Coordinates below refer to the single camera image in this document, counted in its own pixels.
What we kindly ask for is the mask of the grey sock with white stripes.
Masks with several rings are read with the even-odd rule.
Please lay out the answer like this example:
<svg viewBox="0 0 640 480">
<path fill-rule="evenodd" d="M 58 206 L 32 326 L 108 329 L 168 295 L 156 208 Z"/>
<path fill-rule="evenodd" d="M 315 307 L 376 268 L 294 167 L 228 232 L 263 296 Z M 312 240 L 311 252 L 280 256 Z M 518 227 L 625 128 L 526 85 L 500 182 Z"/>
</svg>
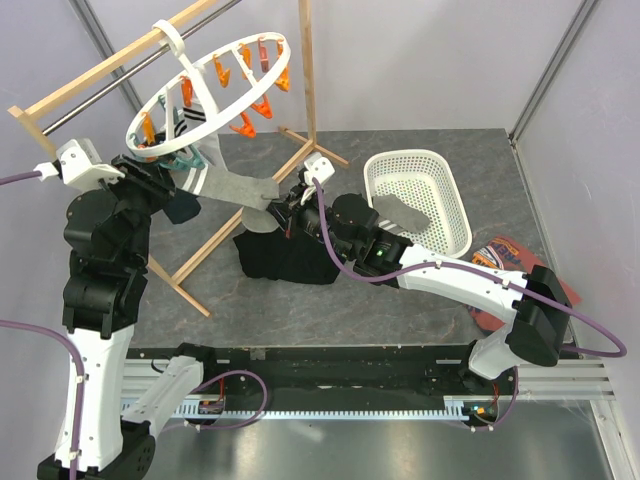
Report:
<svg viewBox="0 0 640 480">
<path fill-rule="evenodd" d="M 431 225 L 426 214 L 395 195 L 374 196 L 372 207 L 379 214 L 377 226 L 391 234 L 409 237 L 424 233 Z"/>
</svg>

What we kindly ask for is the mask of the dark navy sock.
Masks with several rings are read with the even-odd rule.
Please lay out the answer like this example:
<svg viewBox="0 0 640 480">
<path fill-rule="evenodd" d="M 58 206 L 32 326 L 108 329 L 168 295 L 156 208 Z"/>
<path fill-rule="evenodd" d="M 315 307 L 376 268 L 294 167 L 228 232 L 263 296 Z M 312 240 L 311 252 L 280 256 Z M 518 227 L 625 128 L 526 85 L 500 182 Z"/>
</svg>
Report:
<svg viewBox="0 0 640 480">
<path fill-rule="evenodd" d="M 198 197 L 183 190 L 176 190 L 164 205 L 163 212 L 173 225 L 180 225 L 197 217 L 201 211 Z"/>
</svg>

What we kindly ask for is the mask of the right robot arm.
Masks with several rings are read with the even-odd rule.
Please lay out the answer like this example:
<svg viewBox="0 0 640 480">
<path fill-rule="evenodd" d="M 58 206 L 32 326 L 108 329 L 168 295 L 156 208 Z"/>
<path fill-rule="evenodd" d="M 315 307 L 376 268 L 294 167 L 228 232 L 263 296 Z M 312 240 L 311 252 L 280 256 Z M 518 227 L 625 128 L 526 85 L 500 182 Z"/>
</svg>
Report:
<svg viewBox="0 0 640 480">
<path fill-rule="evenodd" d="M 306 233 L 352 278 L 423 291 L 475 307 L 502 322 L 471 343 L 458 381 L 477 394 L 502 373 L 558 363 L 571 303 L 556 274 L 543 265 L 507 271 L 456 260 L 384 230 L 379 214 L 358 194 L 326 206 L 315 188 L 300 184 L 267 208 L 287 235 Z"/>
</svg>

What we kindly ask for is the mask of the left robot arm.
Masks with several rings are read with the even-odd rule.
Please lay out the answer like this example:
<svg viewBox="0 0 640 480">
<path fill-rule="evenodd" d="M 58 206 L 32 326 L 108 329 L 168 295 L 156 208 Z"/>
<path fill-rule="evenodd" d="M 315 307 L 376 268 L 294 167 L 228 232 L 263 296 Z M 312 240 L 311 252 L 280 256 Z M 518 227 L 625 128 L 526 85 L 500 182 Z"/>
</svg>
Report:
<svg viewBox="0 0 640 480">
<path fill-rule="evenodd" d="M 184 397 L 208 393 L 219 369 L 187 347 L 128 409 L 121 404 L 125 359 L 147 285 L 152 216 L 175 193 L 168 169 L 120 155 L 114 182 L 98 180 L 66 212 L 69 279 L 63 289 L 65 341 L 74 346 L 70 399 L 59 443 L 40 479 L 141 479 L 157 439 Z"/>
</svg>

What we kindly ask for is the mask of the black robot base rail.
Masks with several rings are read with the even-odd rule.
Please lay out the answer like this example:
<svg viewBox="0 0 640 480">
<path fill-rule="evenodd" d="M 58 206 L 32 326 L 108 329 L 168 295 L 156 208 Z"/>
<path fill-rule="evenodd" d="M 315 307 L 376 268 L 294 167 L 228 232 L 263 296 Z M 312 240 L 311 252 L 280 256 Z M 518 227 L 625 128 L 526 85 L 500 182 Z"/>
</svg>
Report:
<svg viewBox="0 0 640 480">
<path fill-rule="evenodd" d="M 448 397 L 492 401 L 514 390 L 515 374 L 478 379 L 466 368 L 465 345 L 235 347 L 204 350 L 205 377 L 228 372 L 230 410 L 267 402 L 270 411 L 440 409 Z"/>
</svg>

